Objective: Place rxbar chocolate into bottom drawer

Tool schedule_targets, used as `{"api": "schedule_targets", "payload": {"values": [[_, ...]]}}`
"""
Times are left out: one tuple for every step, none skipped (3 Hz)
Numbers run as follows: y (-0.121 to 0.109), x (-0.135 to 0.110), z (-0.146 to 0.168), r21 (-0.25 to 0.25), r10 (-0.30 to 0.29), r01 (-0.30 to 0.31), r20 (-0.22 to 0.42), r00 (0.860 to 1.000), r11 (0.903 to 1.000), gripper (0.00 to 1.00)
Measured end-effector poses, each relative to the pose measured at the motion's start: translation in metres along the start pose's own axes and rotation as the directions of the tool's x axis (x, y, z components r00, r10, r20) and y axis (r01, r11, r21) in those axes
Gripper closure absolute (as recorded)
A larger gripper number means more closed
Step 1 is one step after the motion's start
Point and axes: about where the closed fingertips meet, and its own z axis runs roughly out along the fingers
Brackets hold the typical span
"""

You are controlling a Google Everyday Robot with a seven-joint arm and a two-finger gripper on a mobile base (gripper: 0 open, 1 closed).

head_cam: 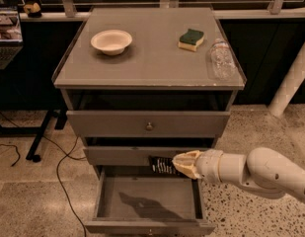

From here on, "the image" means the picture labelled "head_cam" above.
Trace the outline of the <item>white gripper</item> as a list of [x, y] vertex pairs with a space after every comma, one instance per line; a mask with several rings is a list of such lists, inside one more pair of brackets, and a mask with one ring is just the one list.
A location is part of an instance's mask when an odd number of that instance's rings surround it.
[[176, 169], [191, 179], [202, 178], [208, 184], [219, 184], [219, 162], [223, 155], [221, 150], [209, 149], [203, 152], [199, 150], [181, 153], [173, 158]]

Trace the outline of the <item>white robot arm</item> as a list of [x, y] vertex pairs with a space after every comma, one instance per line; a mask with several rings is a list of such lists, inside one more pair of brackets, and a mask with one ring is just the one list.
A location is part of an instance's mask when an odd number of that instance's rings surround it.
[[305, 170], [269, 148], [259, 147], [247, 155], [195, 150], [176, 155], [173, 164], [187, 177], [207, 184], [231, 184], [263, 198], [289, 194], [305, 204]]

